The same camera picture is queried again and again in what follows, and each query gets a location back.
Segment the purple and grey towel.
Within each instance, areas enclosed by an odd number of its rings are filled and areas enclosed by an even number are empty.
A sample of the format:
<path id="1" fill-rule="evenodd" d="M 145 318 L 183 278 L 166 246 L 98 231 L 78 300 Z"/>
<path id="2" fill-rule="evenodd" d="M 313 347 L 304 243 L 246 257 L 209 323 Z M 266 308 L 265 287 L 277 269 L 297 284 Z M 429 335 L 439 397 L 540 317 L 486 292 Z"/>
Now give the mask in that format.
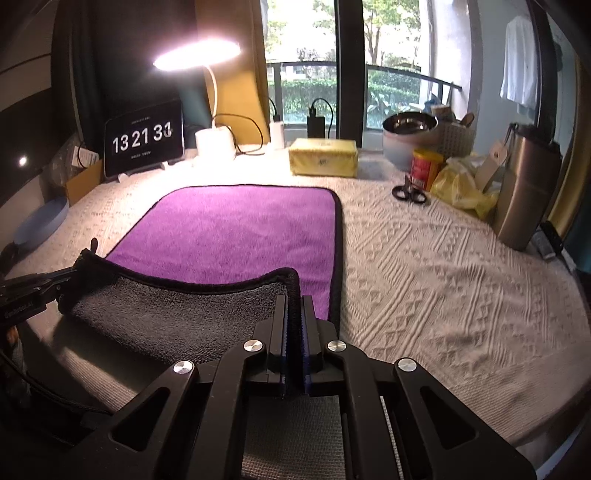
<path id="1" fill-rule="evenodd" d="M 201 186 L 157 201 L 100 257 L 83 251 L 58 301 L 63 317 L 169 365 L 205 363 L 311 296 L 339 322 L 342 203 L 322 187 Z"/>

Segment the blue plate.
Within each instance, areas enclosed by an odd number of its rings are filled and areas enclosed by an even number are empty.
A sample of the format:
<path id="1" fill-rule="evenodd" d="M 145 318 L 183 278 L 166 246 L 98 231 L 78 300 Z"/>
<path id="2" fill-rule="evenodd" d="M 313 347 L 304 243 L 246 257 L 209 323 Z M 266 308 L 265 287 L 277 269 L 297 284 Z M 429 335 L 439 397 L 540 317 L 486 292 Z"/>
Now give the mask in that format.
<path id="1" fill-rule="evenodd" d="M 18 252 L 31 252 L 45 242 L 65 220 L 69 211 L 66 197 L 58 197 L 31 213 L 17 228 L 13 243 Z"/>

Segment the cardboard box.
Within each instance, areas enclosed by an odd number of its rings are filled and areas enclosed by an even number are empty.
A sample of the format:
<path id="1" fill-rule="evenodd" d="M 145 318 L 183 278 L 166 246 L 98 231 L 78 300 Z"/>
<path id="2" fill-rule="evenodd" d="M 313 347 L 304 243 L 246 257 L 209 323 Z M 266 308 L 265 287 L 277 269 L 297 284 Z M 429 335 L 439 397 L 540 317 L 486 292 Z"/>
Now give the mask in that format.
<path id="1" fill-rule="evenodd" d="M 100 185 L 104 178 L 103 161 L 98 160 L 93 165 L 82 170 L 65 183 L 65 194 L 71 206 L 78 203 L 94 188 Z"/>

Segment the white patterned tablecloth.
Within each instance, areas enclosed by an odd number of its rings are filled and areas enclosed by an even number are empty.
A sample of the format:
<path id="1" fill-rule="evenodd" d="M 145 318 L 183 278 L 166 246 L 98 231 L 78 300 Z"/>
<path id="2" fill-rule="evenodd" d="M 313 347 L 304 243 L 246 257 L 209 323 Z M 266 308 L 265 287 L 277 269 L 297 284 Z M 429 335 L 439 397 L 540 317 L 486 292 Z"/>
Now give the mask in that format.
<path id="1" fill-rule="evenodd" d="M 590 326 L 580 284 L 564 263 L 516 252 L 485 223 L 432 200 L 394 200 L 403 174 L 362 153 L 358 179 L 298 177 L 287 153 L 231 162 L 194 158 L 96 187 L 10 277 L 71 265 L 92 237 L 107 254 L 162 196 L 189 185 L 315 185 L 339 195 L 345 220 L 341 332 L 370 357 L 417 359 L 538 469 L 572 447 L 588 416 Z M 29 321 L 31 349 L 56 360 L 107 407 L 147 385 L 147 364 L 98 346 L 62 322 L 55 303 Z"/>

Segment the black scissors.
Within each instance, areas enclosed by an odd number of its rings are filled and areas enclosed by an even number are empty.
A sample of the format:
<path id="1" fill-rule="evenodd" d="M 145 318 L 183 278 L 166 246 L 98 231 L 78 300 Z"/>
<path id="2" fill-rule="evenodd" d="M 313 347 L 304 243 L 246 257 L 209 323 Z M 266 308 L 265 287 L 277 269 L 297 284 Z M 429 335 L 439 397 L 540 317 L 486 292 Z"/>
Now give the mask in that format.
<path id="1" fill-rule="evenodd" d="M 426 205 L 429 198 L 426 192 L 413 184 L 411 178 L 406 175 L 401 185 L 396 185 L 391 190 L 394 199 L 401 202 L 411 202 L 416 205 Z"/>

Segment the yellow tissue pack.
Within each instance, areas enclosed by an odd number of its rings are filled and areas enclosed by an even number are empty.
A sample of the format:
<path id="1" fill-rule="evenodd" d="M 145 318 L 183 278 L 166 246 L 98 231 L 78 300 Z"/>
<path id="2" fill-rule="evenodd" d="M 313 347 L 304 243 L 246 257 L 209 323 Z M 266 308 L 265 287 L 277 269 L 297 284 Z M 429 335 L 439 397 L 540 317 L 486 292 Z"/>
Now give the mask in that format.
<path id="1" fill-rule="evenodd" d="M 358 148 L 353 140 L 298 138 L 287 149 L 294 175 L 356 178 Z"/>

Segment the red can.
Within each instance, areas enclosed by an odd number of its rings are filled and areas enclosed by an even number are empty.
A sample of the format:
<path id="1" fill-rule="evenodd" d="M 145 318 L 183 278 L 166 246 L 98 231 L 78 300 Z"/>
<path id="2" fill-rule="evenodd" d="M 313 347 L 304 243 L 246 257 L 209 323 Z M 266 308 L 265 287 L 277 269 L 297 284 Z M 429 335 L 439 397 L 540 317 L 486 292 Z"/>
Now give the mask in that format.
<path id="1" fill-rule="evenodd" d="M 415 149 L 410 172 L 412 184 L 430 191 L 443 164 L 444 157 L 440 153 L 425 148 Z"/>

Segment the white desk lamp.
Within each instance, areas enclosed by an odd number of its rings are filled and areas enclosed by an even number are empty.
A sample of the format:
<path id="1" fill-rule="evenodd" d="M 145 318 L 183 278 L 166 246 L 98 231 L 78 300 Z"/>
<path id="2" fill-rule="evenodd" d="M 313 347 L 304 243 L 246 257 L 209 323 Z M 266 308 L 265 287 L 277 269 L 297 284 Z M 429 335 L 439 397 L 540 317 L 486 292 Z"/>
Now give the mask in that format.
<path id="1" fill-rule="evenodd" d="M 207 113 L 193 127 L 195 150 L 200 160 L 235 160 L 235 138 L 228 126 L 217 126 L 219 92 L 213 67 L 228 63 L 240 54 L 240 46 L 235 40 L 221 37 L 205 37 L 177 46 L 158 55 L 153 66 L 163 72 L 185 72 L 199 70 L 204 74 L 204 101 Z"/>

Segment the white charger adapter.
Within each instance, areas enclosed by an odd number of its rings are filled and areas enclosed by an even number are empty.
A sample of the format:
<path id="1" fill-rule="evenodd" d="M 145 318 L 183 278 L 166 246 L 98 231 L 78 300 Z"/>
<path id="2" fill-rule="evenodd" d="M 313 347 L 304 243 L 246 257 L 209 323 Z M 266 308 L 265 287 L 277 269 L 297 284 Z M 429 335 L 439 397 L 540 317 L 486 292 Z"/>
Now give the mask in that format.
<path id="1" fill-rule="evenodd" d="M 283 121 L 270 122 L 270 145 L 276 149 L 286 148 L 286 136 L 284 135 Z"/>

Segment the black power bank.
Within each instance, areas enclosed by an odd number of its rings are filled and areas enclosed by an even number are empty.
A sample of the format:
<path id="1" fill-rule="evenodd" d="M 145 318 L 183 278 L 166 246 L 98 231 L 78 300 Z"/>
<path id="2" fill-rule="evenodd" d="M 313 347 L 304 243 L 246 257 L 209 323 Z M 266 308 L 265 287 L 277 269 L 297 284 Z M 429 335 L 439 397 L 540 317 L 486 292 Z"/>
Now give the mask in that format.
<path id="1" fill-rule="evenodd" d="M 318 115 L 314 106 L 308 108 L 307 135 L 308 138 L 325 138 L 325 117 Z"/>

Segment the steel bowl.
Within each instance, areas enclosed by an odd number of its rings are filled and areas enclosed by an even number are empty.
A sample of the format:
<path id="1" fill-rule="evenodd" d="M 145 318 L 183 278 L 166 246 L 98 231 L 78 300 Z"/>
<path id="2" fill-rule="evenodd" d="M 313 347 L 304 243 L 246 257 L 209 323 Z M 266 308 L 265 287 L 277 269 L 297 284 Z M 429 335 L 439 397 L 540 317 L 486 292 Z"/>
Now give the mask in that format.
<path id="1" fill-rule="evenodd" d="M 411 171 L 414 151 L 437 151 L 440 144 L 438 119 L 423 112 L 401 112 L 383 122 L 383 153 L 398 170 Z"/>

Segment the yellow curtain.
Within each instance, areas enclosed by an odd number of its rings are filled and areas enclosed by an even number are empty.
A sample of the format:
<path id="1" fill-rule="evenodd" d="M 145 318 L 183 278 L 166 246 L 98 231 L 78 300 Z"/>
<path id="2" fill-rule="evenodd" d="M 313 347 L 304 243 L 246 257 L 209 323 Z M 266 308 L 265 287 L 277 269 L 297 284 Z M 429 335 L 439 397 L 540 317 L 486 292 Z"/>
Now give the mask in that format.
<path id="1" fill-rule="evenodd" d="M 235 40 L 240 54 L 213 67 L 219 106 L 216 125 L 231 128 L 240 145 L 270 142 L 270 102 L 264 56 L 263 15 L 259 1 L 194 2 L 197 37 Z"/>

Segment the dark green curtain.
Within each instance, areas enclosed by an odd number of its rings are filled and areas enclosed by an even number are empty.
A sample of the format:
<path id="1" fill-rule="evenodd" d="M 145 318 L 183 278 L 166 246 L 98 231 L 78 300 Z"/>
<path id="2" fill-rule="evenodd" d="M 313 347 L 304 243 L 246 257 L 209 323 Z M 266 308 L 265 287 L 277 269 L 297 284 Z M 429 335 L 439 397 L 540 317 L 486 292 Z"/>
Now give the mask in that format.
<path id="1" fill-rule="evenodd" d="M 197 38 L 192 1 L 60 1 L 51 87 L 69 132 L 101 149 L 105 123 L 179 100 L 191 130 L 211 120 L 204 71 L 163 72 L 161 54 Z"/>

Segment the steel tumbler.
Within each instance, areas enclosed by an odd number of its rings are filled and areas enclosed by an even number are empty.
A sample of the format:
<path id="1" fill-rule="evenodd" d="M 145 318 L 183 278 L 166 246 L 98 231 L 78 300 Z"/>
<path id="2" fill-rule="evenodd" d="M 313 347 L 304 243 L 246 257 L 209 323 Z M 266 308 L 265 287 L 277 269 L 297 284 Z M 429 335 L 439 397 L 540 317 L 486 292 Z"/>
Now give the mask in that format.
<path id="1" fill-rule="evenodd" d="M 521 251 L 543 219 L 559 178 L 559 144 L 542 136 L 534 125 L 513 123 L 493 230 L 506 246 Z"/>

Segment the white hanging shirt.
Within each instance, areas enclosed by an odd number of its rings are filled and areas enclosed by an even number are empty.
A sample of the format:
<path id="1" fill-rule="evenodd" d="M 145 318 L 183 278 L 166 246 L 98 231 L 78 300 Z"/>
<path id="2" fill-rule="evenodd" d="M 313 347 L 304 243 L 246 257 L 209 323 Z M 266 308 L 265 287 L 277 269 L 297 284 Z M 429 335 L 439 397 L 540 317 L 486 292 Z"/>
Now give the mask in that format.
<path id="1" fill-rule="evenodd" d="M 531 20 L 516 16 L 506 26 L 500 97 L 534 110 L 537 106 L 538 60 Z"/>

